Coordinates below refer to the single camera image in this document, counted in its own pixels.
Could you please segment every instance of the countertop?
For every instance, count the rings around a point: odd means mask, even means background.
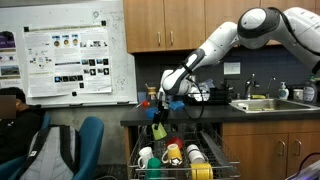
[[[121,126],[151,125],[152,120],[145,114],[147,108],[134,107],[120,121]],[[188,113],[196,118],[200,115],[201,106],[187,106]],[[306,110],[294,112],[265,112],[265,113],[245,113],[230,105],[205,106],[202,118],[199,120],[189,119],[183,110],[170,110],[166,123],[228,123],[228,122],[248,122],[248,121],[271,121],[271,120],[303,120],[320,119],[319,110]]]

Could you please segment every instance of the cabinet handle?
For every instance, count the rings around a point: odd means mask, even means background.
[[[301,141],[298,141],[298,140],[295,140],[294,142],[298,144],[298,152],[295,152],[294,155],[295,156],[300,156],[302,143],[301,143]]]
[[[158,32],[158,45],[159,46],[161,45],[161,34],[160,34],[160,32]]]
[[[173,45],[173,31],[170,31],[171,46]]]
[[[284,152],[286,150],[286,143],[284,143],[283,141],[279,141],[279,143],[281,143],[282,145],[282,151],[278,154],[279,156],[284,156]]]

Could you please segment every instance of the yellow sponge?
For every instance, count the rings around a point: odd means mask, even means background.
[[[266,96],[264,95],[252,95],[252,99],[265,99]]]

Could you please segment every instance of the dish soap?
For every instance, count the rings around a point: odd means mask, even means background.
[[[303,88],[303,100],[307,103],[317,102],[318,90],[315,85],[315,79],[313,76],[310,76],[309,81],[306,83]]]
[[[286,87],[286,82],[281,82],[280,84],[280,89],[278,91],[279,99],[288,99],[289,90]]]

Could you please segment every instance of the research poster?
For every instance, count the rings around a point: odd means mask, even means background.
[[[0,88],[22,88],[15,33],[0,32]]]
[[[29,97],[110,93],[106,28],[26,32]]]

